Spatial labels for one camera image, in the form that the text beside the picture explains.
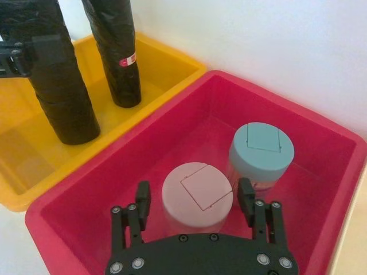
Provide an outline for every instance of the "black tape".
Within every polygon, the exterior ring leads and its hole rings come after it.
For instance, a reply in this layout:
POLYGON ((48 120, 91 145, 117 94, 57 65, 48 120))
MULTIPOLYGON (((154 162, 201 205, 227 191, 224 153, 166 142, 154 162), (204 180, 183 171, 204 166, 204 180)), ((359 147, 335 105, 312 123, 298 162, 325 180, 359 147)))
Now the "black tape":
POLYGON ((29 80, 59 139, 82 144, 97 137, 99 125, 58 1, 1 0, 0 35, 32 45, 29 80))
POLYGON ((135 29, 130 0, 82 0, 102 57, 112 98, 129 108, 141 101, 136 62, 121 66, 135 53, 135 29))

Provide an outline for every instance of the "yellow plastic bin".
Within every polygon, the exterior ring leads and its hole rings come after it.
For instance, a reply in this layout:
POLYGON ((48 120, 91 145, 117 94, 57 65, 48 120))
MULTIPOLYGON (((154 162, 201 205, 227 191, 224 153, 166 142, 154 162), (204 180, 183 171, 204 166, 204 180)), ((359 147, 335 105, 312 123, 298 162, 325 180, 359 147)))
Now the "yellow plastic bin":
POLYGON ((0 79, 0 203, 10 210, 26 210, 37 197, 206 72, 196 60, 137 34, 142 102, 124 109, 112 101, 93 37, 77 41, 75 52, 101 126, 101 135, 87 144, 68 146, 58 140, 27 79, 0 79))

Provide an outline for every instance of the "label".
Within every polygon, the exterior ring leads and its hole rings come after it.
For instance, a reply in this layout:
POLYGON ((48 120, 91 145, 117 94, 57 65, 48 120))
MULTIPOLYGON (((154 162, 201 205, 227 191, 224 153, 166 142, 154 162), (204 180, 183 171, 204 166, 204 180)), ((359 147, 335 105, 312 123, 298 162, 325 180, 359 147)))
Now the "label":
POLYGON ((120 60, 120 66, 127 67, 135 63, 135 61, 136 61, 136 52, 132 56, 120 60))

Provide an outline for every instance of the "jar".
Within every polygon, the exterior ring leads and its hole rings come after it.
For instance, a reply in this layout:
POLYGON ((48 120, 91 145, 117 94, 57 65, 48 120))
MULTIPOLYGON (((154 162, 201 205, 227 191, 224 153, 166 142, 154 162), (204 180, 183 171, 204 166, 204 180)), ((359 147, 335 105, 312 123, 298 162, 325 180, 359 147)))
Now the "jar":
POLYGON ((248 178, 256 197, 264 198, 284 174, 294 158, 290 138, 266 123, 249 123, 240 127, 229 150, 227 178, 233 188, 235 204, 239 178, 248 178))
POLYGON ((231 184, 217 168, 200 162, 180 165, 162 187, 166 235, 219 232, 232 202, 231 184))

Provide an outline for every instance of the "container lid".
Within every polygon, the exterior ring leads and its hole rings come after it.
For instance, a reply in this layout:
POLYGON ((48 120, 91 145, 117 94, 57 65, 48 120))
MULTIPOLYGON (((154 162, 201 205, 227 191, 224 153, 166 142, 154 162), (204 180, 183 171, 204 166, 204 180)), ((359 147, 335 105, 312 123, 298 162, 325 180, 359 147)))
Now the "container lid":
POLYGON ((228 215, 233 202, 232 187, 215 167, 200 162, 185 163, 165 179, 162 201, 178 222, 190 227, 208 227, 228 215))
POLYGON ((290 138, 266 123, 240 127, 229 150, 229 160, 240 175, 259 182, 279 179, 294 157, 290 138))

